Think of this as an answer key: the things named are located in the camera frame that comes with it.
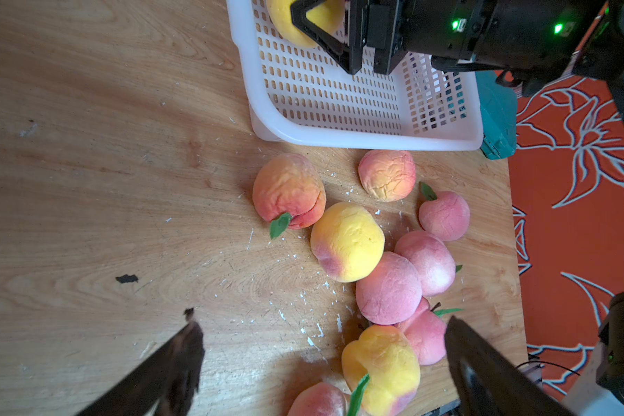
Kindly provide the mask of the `pink peach front with leaf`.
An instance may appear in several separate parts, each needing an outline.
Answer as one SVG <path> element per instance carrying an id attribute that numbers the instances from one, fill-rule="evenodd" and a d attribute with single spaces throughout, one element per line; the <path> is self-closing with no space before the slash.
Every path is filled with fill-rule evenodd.
<path id="1" fill-rule="evenodd" d="M 349 396 L 339 388 L 319 382 L 296 397 L 288 416 L 343 416 L 348 412 Z"/>

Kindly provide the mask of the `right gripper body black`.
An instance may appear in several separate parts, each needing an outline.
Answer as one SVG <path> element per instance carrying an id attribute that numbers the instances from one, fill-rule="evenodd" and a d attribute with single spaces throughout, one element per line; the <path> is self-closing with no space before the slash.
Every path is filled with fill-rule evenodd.
<path id="1" fill-rule="evenodd" d="M 374 49 L 374 72 L 391 74 L 408 53 L 429 55 L 433 68 L 445 72 L 503 69 L 478 61 L 496 7 L 496 1 L 370 1 L 364 43 Z"/>

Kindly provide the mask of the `orange red peach with leaf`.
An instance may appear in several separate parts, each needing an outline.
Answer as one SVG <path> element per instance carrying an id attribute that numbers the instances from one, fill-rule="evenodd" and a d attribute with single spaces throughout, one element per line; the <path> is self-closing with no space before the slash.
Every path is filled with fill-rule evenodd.
<path id="1" fill-rule="evenodd" d="M 299 230 L 316 223 L 324 213 L 327 197 L 317 169 L 307 158 L 281 154 L 259 171 L 252 200 L 275 239 L 287 229 Z"/>

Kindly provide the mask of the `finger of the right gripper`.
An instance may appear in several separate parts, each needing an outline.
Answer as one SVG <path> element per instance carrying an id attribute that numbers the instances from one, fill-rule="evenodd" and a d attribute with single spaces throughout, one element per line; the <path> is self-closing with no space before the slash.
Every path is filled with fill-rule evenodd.
<path id="1" fill-rule="evenodd" d="M 348 43 L 342 43 L 318 25 L 312 23 L 307 13 L 323 3 L 322 0 L 297 0 L 291 5 L 294 26 L 310 37 L 348 74 L 362 69 L 362 52 L 367 37 L 367 2 L 350 1 L 348 10 Z"/>

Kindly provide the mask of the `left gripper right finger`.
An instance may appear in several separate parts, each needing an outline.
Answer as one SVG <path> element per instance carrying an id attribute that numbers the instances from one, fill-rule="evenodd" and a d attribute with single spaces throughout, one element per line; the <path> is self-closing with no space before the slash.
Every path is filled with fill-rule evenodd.
<path id="1" fill-rule="evenodd" d="M 463 320 L 452 317 L 445 348 L 462 415 L 570 415 Z"/>

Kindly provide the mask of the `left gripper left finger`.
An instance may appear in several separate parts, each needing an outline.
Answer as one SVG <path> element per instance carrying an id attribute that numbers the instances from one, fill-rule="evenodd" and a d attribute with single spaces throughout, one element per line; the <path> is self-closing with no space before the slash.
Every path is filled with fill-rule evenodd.
<path id="1" fill-rule="evenodd" d="M 185 310 L 187 324 L 92 404 L 81 415 L 187 415 L 205 358 L 204 332 L 194 315 Z"/>

